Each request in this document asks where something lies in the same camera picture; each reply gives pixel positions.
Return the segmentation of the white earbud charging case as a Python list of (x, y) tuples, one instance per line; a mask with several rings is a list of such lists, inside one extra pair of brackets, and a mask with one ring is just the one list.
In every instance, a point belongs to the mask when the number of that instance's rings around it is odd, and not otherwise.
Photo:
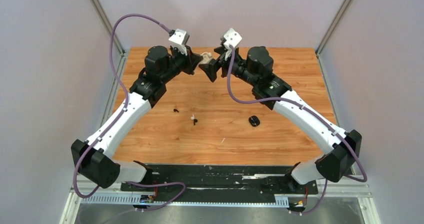
[(213, 59), (213, 54), (211, 52), (203, 52), (201, 55), (202, 60), (199, 62), (199, 65), (208, 64)]

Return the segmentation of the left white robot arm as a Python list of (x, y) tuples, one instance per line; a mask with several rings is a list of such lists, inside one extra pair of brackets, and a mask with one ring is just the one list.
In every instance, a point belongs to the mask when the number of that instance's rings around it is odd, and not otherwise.
[(144, 59), (145, 67), (129, 89), (128, 97), (94, 134), (71, 146), (72, 158), (77, 175), (84, 176), (101, 188), (114, 183), (134, 182), (140, 190), (149, 190), (153, 177), (140, 161), (114, 161), (113, 157), (124, 137), (162, 98), (166, 84), (184, 72), (193, 75), (203, 56), (186, 53), (176, 47), (154, 46)]

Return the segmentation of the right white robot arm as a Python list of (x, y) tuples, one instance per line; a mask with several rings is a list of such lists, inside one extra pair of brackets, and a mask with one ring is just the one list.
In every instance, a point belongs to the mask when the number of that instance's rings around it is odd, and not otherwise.
[[(211, 82), (217, 79), (218, 70), (227, 78), (227, 90), (237, 103), (260, 103), (296, 124), (320, 148), (323, 155), (308, 162), (295, 164), (287, 173), (286, 188), (298, 193), (306, 183), (319, 179), (339, 182), (358, 161), (362, 136), (356, 130), (345, 129), (327, 120), (310, 107), (284, 80), (273, 73), (274, 60), (264, 46), (248, 50), (243, 59), (237, 48), (215, 48), (220, 56), (199, 65)], [(252, 101), (237, 99), (231, 89), (234, 76), (252, 86)]]

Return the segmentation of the black earbud charging case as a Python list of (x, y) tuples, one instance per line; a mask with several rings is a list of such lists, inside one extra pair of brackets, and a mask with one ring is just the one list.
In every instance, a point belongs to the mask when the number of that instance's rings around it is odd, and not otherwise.
[(253, 127), (257, 127), (258, 125), (260, 125), (260, 119), (257, 117), (257, 116), (255, 116), (255, 115), (253, 115), (253, 116), (250, 116), (249, 118), (248, 118), (248, 121), (249, 121), (249, 123), (253, 126)]

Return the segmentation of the left aluminium frame post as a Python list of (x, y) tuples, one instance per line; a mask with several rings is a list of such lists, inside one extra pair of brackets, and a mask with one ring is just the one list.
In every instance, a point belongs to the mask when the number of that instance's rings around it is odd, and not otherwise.
[(100, 18), (105, 30), (107, 31), (108, 35), (113, 38), (113, 44), (115, 48), (119, 51), (121, 56), (126, 55), (126, 50), (123, 48), (123, 45), (121, 44), (119, 38), (116, 34), (112, 34), (113, 30), (113, 24), (111, 23), (110, 19), (108, 18), (100, 0), (90, 0), (91, 4), (93, 5), (98, 17)]

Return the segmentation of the aluminium frame post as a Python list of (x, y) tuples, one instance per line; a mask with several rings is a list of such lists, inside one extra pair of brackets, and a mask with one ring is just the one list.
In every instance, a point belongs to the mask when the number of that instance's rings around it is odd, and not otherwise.
[(350, 7), (351, 3), (354, 0), (343, 0), (339, 9), (337, 10), (334, 18), (332, 19), (327, 31), (325, 32), (323, 38), (321, 39), (318, 47), (315, 49), (315, 54), (317, 57), (319, 57), (322, 52), (324, 51), (325, 47), (329, 43), (329, 40), (331, 39), (333, 33), (336, 31), (339, 23), (343, 19), (345, 13), (347, 12), (348, 8)]
[(100, 18), (105, 30), (107, 31), (108, 35), (113, 38), (113, 44), (115, 48), (119, 51), (121, 56), (126, 55), (126, 50), (123, 48), (123, 45), (121, 44), (119, 38), (116, 34), (112, 34), (113, 30), (113, 24), (111, 23), (110, 19), (108, 18), (100, 0), (90, 0), (91, 4), (93, 5), (98, 17)]

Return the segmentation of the right aluminium frame post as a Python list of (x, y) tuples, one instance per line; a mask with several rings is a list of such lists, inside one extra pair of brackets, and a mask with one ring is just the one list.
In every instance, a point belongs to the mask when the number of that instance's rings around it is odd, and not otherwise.
[(331, 39), (333, 33), (336, 31), (339, 23), (343, 19), (345, 13), (347, 12), (348, 8), (350, 7), (351, 3), (354, 0), (343, 0), (339, 9), (337, 10), (334, 18), (332, 19), (327, 31), (325, 32), (323, 38), (321, 39), (318, 47), (315, 49), (315, 54), (317, 57), (319, 57), (322, 52), (324, 51), (325, 47), (329, 43), (329, 40)]

